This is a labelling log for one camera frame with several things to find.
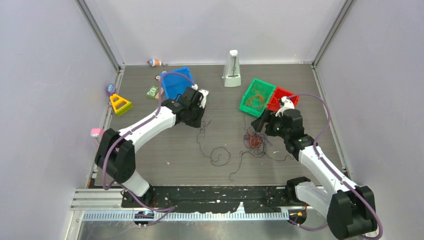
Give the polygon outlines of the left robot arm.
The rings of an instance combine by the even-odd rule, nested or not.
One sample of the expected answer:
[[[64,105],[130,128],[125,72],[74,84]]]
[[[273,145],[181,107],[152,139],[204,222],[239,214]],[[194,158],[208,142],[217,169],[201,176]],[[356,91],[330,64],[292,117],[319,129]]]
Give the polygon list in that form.
[[[187,87],[178,99],[164,100],[157,110],[133,125],[119,131],[109,128],[101,137],[94,159],[103,176],[112,179],[134,194],[141,207],[153,202],[151,185],[137,172],[135,154],[159,133],[184,123],[200,128],[209,91],[197,85]]]

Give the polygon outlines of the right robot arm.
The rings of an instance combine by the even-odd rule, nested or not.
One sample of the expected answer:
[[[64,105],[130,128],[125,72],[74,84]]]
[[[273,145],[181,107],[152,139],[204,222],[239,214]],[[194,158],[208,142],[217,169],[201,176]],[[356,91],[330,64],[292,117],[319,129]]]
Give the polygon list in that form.
[[[306,177],[290,179],[285,192],[288,203],[304,202],[313,207],[326,218],[328,228],[338,240],[378,229],[374,193],[368,186],[357,185],[333,165],[316,140],[305,133],[299,110],[266,110],[251,122],[251,126],[269,137],[282,138],[287,152],[308,168],[323,186],[323,189],[316,187]]]

